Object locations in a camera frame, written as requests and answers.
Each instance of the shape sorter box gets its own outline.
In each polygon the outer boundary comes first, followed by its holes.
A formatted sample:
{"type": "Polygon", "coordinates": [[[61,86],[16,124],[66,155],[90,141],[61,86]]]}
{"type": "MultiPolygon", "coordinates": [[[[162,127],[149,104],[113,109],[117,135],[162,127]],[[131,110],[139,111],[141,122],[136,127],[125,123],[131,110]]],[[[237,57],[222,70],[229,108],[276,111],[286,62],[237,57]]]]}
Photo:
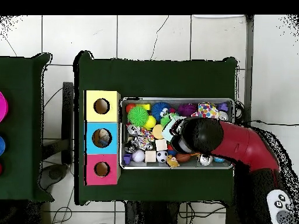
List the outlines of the shape sorter box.
{"type": "Polygon", "coordinates": [[[120,94],[117,91],[87,90],[86,91],[86,121],[87,122],[118,122],[120,94]],[[106,102],[107,112],[96,112],[98,100],[106,102]]]}
{"type": "Polygon", "coordinates": [[[86,153],[88,155],[116,155],[119,153],[118,123],[88,122],[86,131],[86,153]],[[101,129],[105,129],[110,135],[110,143],[105,148],[98,148],[93,142],[97,142],[95,135],[101,129]]]}
{"type": "Polygon", "coordinates": [[[120,166],[118,155],[87,155],[85,165],[86,186],[116,185],[120,177],[120,166]],[[106,163],[107,175],[101,177],[96,174],[95,166],[98,163],[106,163]]]}

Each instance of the blue bowl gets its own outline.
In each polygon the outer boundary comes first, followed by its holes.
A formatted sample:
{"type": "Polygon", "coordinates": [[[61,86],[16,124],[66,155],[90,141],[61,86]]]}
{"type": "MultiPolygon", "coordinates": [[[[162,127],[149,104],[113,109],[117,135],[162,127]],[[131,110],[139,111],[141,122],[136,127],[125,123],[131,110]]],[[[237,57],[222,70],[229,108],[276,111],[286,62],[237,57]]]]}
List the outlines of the blue bowl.
{"type": "Polygon", "coordinates": [[[4,153],[5,150],[5,142],[4,139],[0,136],[0,156],[4,153]]]}

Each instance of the round hole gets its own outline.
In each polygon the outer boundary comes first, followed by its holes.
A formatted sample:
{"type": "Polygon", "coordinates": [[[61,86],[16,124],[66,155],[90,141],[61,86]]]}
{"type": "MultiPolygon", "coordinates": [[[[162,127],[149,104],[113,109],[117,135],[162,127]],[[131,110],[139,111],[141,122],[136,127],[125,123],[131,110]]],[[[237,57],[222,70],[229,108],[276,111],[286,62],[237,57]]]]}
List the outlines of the round hole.
{"type": "Polygon", "coordinates": [[[97,129],[92,135],[92,142],[98,148],[107,147],[111,141],[112,136],[107,129],[97,129]]]}
{"type": "Polygon", "coordinates": [[[106,114],[110,110],[110,104],[106,99],[97,99],[93,104],[93,109],[98,114],[106,114]]]}
{"type": "Polygon", "coordinates": [[[95,165],[95,173],[99,177],[105,177],[109,174],[110,167],[106,162],[99,162],[95,165]]]}

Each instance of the purple ball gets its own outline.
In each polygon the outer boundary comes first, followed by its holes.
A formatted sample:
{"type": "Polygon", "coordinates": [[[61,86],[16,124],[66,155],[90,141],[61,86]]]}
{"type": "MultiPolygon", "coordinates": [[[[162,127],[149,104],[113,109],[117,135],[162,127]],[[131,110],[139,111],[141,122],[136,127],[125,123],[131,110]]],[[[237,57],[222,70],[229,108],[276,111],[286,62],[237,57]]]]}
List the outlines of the purple ball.
{"type": "Polygon", "coordinates": [[[178,113],[183,117],[191,116],[191,114],[197,111],[197,106],[195,104],[183,104],[179,106],[178,113]]]}

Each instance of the pink box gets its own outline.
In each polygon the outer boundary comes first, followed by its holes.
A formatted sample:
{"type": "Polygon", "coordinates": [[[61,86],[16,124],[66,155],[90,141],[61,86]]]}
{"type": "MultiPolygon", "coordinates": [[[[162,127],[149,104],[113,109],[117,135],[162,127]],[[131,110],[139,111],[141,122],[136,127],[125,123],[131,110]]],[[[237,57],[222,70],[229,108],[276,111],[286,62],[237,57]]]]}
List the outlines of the pink box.
{"type": "Polygon", "coordinates": [[[87,155],[85,176],[86,186],[116,185],[120,177],[118,155],[87,155]],[[104,177],[98,176],[95,172],[95,165],[99,162],[109,165],[109,172],[104,177]]]}

